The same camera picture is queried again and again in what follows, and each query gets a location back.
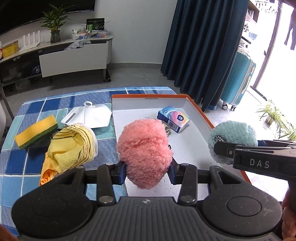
television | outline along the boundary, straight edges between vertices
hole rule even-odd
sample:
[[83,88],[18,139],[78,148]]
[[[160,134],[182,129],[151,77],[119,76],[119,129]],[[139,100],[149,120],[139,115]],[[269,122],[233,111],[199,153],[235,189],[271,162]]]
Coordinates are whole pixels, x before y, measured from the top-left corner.
[[9,30],[39,20],[43,12],[63,4],[67,12],[93,11],[96,0],[0,0],[0,35]]

white cardboard tray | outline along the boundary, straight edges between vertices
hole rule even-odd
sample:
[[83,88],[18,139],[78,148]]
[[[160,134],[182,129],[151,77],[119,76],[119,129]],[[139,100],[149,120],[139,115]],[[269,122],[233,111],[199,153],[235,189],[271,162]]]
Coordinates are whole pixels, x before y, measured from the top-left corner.
[[[191,118],[190,123],[182,132],[176,133],[171,130],[168,136],[176,162],[193,164],[198,169],[207,170],[212,165],[221,166],[212,159],[207,145],[213,125],[187,95],[112,95],[112,111],[117,140],[124,126],[138,119],[156,119],[158,111],[168,105],[179,108],[181,112]],[[244,172],[229,165],[222,165],[222,167],[249,181]],[[172,185],[167,174],[159,185],[150,190],[137,188],[128,178],[125,184],[129,196],[173,196],[175,200],[178,198],[181,187],[181,185]],[[198,200],[203,200],[206,196],[208,196],[207,184],[199,184]]]

plastic bag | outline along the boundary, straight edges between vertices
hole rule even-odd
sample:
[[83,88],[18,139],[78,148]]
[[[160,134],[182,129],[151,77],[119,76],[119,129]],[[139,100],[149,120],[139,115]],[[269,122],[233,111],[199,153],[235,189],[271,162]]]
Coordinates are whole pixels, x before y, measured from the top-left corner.
[[41,67],[40,67],[40,65],[35,66],[32,69],[31,73],[32,73],[32,75],[40,74],[41,73]]
[[64,50],[82,48],[85,44],[91,44],[91,41],[88,39],[79,39],[74,41],[74,43],[70,44],[70,46]]
[[20,80],[15,83],[15,88],[17,91],[23,91],[30,87],[31,82],[30,80]]

teal suitcase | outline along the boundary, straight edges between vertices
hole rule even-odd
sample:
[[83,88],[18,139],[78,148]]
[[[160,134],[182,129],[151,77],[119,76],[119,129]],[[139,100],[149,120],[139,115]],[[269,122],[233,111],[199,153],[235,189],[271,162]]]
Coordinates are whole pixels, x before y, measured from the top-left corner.
[[227,110],[227,104],[232,105],[231,109],[234,110],[240,103],[249,86],[255,67],[256,63],[254,63],[248,53],[244,49],[239,48],[229,78],[221,95],[224,110]]

potted plant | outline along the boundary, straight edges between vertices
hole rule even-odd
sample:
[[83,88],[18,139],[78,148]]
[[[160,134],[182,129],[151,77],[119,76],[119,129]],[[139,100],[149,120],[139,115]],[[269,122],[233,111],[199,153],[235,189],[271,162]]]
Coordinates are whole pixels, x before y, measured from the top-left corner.
[[280,138],[286,137],[289,141],[296,141],[296,128],[291,123],[283,123],[283,135]]
[[66,9],[69,7],[64,7],[63,5],[56,7],[52,4],[49,4],[52,7],[50,12],[43,12],[44,25],[42,27],[49,28],[51,30],[50,43],[58,43],[61,41],[61,35],[59,33],[59,28],[66,23],[66,20],[69,19],[66,15]]
[[259,109],[257,113],[262,113],[260,119],[266,117],[265,123],[268,127],[270,127],[272,123],[275,123],[276,130],[279,135],[281,134],[281,127],[284,125],[285,117],[271,100],[263,108]]

